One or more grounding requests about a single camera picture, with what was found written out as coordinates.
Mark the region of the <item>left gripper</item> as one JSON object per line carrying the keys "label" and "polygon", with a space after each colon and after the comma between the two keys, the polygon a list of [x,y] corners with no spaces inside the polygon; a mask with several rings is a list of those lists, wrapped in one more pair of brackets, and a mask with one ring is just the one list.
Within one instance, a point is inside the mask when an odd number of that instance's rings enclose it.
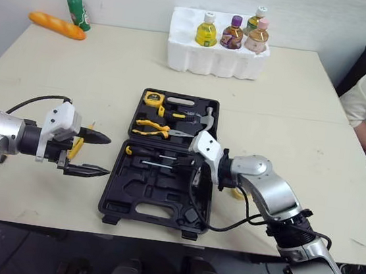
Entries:
{"label": "left gripper", "polygon": [[[110,144],[111,140],[108,136],[93,129],[81,127],[77,133],[77,137],[83,139],[84,143],[88,144]],[[50,140],[47,143],[44,158],[48,162],[56,163],[57,168],[63,170],[64,175],[76,177],[101,177],[108,175],[111,172],[96,165],[82,164],[73,165],[68,159],[68,151],[73,147],[73,138],[66,140]]]}

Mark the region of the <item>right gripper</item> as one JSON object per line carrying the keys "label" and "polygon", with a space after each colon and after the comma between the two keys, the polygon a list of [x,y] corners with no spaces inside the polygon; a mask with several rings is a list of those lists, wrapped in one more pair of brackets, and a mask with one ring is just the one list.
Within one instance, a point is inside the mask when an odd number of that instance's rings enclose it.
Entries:
{"label": "right gripper", "polygon": [[197,186],[211,186],[211,169],[209,165],[202,159],[196,158],[194,160],[194,174],[192,185]]}

